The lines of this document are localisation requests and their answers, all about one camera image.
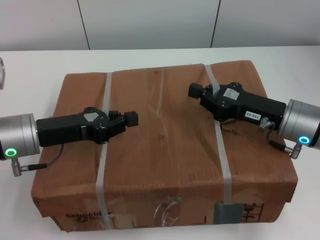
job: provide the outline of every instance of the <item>cardboard box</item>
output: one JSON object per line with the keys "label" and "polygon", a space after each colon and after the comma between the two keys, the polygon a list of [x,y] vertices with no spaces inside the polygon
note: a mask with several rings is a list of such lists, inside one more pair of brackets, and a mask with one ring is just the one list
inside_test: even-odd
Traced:
{"label": "cardboard box", "polygon": [[[220,84],[239,82],[266,96],[250,61],[211,69]],[[101,109],[106,79],[106,73],[68,74],[54,116]],[[224,179],[214,118],[188,97],[193,82],[210,84],[203,64],[113,72],[110,110],[136,111],[139,126],[108,143],[103,193],[109,213],[101,214],[96,193],[102,146],[81,141],[65,144],[55,164],[37,171],[31,195],[41,215],[67,232],[103,230],[106,220],[114,229],[275,221],[298,182],[289,155],[270,146],[256,125],[223,124],[233,204],[221,204]],[[45,147],[40,163],[59,150]]]}

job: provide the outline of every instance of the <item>white table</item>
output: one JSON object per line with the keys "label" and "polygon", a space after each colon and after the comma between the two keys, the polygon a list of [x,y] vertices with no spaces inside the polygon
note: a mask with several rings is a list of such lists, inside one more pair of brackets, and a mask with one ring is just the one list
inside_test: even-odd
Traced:
{"label": "white table", "polygon": [[[6,68],[0,117],[52,115],[68,73],[111,72],[186,64],[251,60],[269,98],[290,98],[320,106],[320,46],[168,50],[81,50],[0,52]],[[35,164],[40,155],[20,162]],[[319,239],[320,151],[304,147],[294,166],[299,177],[291,203],[275,223],[202,225],[65,233],[42,218],[32,202],[34,172],[14,177],[9,160],[0,162],[0,239]]]}

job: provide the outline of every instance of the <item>schneider electric logo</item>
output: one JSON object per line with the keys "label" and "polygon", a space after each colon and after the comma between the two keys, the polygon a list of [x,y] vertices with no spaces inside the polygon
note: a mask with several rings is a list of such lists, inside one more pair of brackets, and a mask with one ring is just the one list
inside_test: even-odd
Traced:
{"label": "schneider electric logo", "polygon": [[95,220],[95,219],[100,219],[102,214],[101,211],[99,212],[91,212],[91,213],[75,213],[75,214],[66,214],[65,215],[67,218],[76,218],[76,221],[79,223],[84,223],[87,222],[88,220]]}

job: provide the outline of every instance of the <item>label sticker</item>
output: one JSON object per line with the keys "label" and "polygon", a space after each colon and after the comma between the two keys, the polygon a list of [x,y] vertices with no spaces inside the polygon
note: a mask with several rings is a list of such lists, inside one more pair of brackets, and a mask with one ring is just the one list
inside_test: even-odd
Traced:
{"label": "label sticker", "polygon": [[223,94],[224,97],[227,97],[227,98],[230,98],[230,99],[233,99],[233,100],[237,100],[238,97],[239,97],[239,92],[231,89],[231,88],[227,88]]}
{"label": "label sticker", "polygon": [[260,114],[254,113],[254,112],[251,112],[251,111],[246,111],[244,116],[247,117],[247,118],[250,118],[250,119],[258,120],[258,121],[261,118]]}

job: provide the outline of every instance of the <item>green led ring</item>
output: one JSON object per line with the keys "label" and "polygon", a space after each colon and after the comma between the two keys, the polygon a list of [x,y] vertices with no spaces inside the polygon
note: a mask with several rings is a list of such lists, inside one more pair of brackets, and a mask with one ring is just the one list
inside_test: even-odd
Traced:
{"label": "green led ring", "polygon": [[17,150],[15,150],[14,148],[8,148],[7,150],[5,150],[5,155],[7,155],[8,157],[14,157],[15,155],[17,155]]}

